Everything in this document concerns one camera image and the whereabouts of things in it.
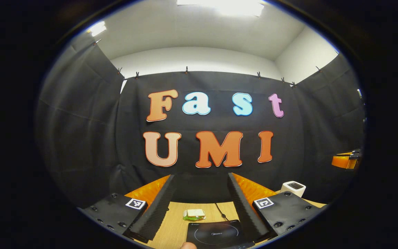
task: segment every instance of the black fabric backdrop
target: black fabric backdrop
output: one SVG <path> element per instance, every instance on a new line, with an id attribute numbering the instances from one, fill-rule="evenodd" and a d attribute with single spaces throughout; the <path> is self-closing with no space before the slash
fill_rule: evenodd
<path id="1" fill-rule="evenodd" d="M 363 108 L 357 81 L 345 59 L 336 57 L 291 88 L 274 79 L 221 72 L 152 74 L 130 78 L 120 94 L 122 75 L 88 34 L 72 41 L 46 78 L 37 112 L 37 139 L 58 186 L 82 208 L 109 192 L 127 193 L 168 174 L 177 175 L 177 202 L 229 201 L 226 173 L 234 172 L 273 190 L 285 181 L 307 186 L 303 197 L 330 202 L 347 186 L 350 170 L 331 165 L 336 153 L 360 147 Z M 148 94 L 175 89 L 167 118 L 148 123 Z M 208 115 L 182 112 L 185 95 L 204 92 Z M 237 116 L 232 95 L 248 93 L 253 112 Z M 282 118 L 268 97 L 281 98 Z M 159 132 L 158 154 L 165 158 L 167 132 L 179 132 L 178 160 L 158 167 L 145 157 L 147 131 Z M 197 168 L 196 133 L 212 131 L 222 143 L 230 131 L 243 133 L 240 167 Z M 272 131 L 272 161 L 258 163 L 261 131 Z"/>

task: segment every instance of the wooden table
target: wooden table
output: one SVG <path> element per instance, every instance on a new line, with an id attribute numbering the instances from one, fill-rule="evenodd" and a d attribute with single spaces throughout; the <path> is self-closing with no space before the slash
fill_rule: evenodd
<path id="1" fill-rule="evenodd" d="M 318 208 L 321 208 L 325 205 L 322 203 L 311 202 L 308 200 L 306 201 Z M 233 202 L 221 202 L 218 203 L 218 206 L 222 213 L 226 215 L 228 220 L 239 219 Z M 191 222 L 182 219 L 183 211 L 187 209 L 198 208 L 204 210 L 206 219 L 202 221 L 197 221 L 197 223 L 226 221 L 226 219 L 222 218 L 221 213 L 219 213 L 219 210 L 214 203 L 196 204 L 170 202 L 169 211 L 166 212 L 164 221 L 162 222 L 161 227 L 156 233 L 154 239 L 152 241 L 148 241 L 147 244 L 141 243 L 139 241 L 137 242 L 147 245 L 149 247 L 153 247 L 155 249 L 179 249 L 182 243 L 184 243 L 187 239 L 188 224 Z"/>

